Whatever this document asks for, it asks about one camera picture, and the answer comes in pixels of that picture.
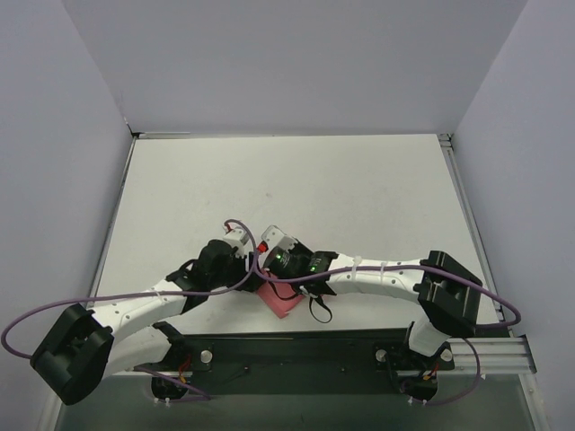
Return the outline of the pink paper box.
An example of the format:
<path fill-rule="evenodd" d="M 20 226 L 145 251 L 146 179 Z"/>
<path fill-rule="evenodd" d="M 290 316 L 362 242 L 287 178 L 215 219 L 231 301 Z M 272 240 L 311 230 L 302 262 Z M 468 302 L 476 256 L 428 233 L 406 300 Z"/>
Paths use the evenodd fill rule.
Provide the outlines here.
<path fill-rule="evenodd" d="M 291 285 L 277 283 L 276 277 L 263 270 L 262 273 L 267 277 L 272 277 L 271 282 L 265 282 L 256 291 L 256 295 L 268 306 L 268 308 L 279 319 L 284 319 L 288 314 L 303 300 L 301 295 L 296 295 Z"/>

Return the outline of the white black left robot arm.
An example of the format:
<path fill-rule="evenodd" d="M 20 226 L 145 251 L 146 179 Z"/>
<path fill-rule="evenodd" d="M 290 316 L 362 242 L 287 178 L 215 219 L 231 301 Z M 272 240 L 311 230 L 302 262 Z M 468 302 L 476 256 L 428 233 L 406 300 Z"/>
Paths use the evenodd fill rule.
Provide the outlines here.
<path fill-rule="evenodd" d="M 267 249 L 265 242 L 248 252 L 239 240 L 212 240 L 197 259 L 144 292 L 101 296 L 92 308 L 71 303 L 31 355 L 32 369 L 64 404 L 74 405 L 124 369 L 148 363 L 176 368 L 184 347 L 167 319 L 211 296 L 260 287 L 255 270 Z"/>

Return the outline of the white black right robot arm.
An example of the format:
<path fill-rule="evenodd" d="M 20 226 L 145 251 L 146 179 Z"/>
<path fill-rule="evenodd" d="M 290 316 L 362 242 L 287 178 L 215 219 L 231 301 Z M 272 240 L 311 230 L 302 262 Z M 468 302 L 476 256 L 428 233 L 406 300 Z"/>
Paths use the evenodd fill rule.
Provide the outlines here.
<path fill-rule="evenodd" d="M 261 268 L 315 301 L 326 295 L 381 295 L 419 305 L 424 315 L 408 329 L 407 346 L 436 355 L 451 338 L 475 335 L 481 280 L 443 251 L 425 259 L 386 262 L 335 251 L 311 251 L 301 244 L 276 246 L 260 258 Z"/>

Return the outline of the aluminium front crossbar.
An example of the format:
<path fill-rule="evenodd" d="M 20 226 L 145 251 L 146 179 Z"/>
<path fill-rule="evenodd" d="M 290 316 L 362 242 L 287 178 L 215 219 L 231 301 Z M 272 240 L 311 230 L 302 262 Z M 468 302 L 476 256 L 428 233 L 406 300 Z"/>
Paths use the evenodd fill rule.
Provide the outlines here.
<path fill-rule="evenodd" d="M 476 358 L 461 339 L 449 340 L 454 374 L 475 374 Z M 537 367 L 525 337 L 470 339 L 480 361 L 482 374 L 535 374 Z"/>

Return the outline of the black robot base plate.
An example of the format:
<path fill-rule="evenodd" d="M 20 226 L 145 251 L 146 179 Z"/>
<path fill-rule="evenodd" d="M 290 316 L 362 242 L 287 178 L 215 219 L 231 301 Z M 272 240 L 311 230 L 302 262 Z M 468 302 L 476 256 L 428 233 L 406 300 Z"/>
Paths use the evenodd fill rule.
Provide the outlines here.
<path fill-rule="evenodd" d="M 452 371 L 444 343 L 431 357 L 411 352 L 405 329 L 333 330 L 170 337 L 167 352 L 143 365 L 218 395 L 397 393 L 401 383 L 435 394 Z"/>

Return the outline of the aluminium table frame rail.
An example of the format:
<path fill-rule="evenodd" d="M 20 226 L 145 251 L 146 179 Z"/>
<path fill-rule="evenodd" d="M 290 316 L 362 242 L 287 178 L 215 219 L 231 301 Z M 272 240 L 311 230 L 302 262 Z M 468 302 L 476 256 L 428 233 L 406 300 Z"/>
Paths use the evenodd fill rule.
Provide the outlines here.
<path fill-rule="evenodd" d="M 486 288 L 488 288 L 492 293 L 494 294 L 498 294 L 498 290 L 497 287 L 495 285 L 492 273 L 491 273 L 491 268 L 489 265 L 489 261 L 487 258 L 487 255 L 485 253 L 485 249 L 483 246 L 483 242 L 482 242 L 482 238 L 477 226 L 477 223 L 475 221 L 475 217 L 473 214 L 473 210 L 470 204 L 470 201 L 467 197 L 465 188 L 464 188 L 464 184 L 463 184 L 463 180 L 462 180 L 462 176 L 460 174 L 459 168 L 457 166 L 456 163 L 456 156 L 455 156 L 455 151 L 452 145 L 452 134 L 437 134 L 437 138 L 438 138 L 438 142 L 439 145 L 441 147 L 441 151 L 444 155 L 446 164 L 447 164 L 447 168 L 449 170 L 450 173 L 450 177 L 453 181 L 455 190 L 456 190 L 456 194 L 458 197 L 458 200 L 460 202 L 460 206 L 462 208 L 462 211 L 464 213 L 464 218 L 467 224 L 467 227 L 470 231 L 471 234 L 471 238 L 473 241 L 473 246 L 475 248 L 475 252 L 477 254 L 479 263 L 480 263 L 480 267 L 481 267 L 481 271 L 482 271 L 482 280 L 484 282 L 484 286 Z"/>

